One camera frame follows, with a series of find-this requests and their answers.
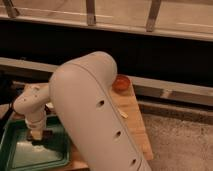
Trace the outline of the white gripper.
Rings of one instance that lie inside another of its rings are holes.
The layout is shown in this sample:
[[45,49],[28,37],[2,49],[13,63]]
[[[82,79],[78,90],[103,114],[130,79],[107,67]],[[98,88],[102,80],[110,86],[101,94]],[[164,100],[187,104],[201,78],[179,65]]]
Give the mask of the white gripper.
[[46,114],[45,113],[33,113],[25,116],[25,123],[31,131],[30,134],[33,140],[41,140],[43,138],[43,132],[46,128]]

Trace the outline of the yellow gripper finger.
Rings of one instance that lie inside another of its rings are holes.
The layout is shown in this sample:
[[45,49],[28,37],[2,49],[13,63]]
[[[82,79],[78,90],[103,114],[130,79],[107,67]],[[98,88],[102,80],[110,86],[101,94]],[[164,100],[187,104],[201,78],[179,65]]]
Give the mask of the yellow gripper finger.
[[121,109],[118,109],[118,111],[123,118],[125,118],[125,119],[128,118],[128,115],[124,111],[122,111]]

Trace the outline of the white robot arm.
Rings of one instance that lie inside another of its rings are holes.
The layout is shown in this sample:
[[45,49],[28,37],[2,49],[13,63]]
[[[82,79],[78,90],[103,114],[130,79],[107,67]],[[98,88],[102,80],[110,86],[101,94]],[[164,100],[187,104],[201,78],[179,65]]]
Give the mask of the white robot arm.
[[101,51],[57,67],[49,83],[13,103],[32,130],[45,128],[45,104],[55,112],[91,171],[152,171],[109,95],[117,65]]

